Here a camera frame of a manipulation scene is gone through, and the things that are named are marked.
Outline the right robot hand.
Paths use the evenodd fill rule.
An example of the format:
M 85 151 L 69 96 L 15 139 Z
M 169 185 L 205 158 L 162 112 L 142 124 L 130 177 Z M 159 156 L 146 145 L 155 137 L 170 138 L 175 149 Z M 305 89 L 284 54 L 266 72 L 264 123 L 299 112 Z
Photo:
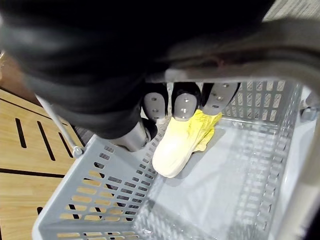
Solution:
M 0 45 L 25 84 L 71 124 L 135 152 L 157 134 L 141 117 L 146 76 L 167 52 L 206 34 L 261 23 L 271 0 L 3 0 Z

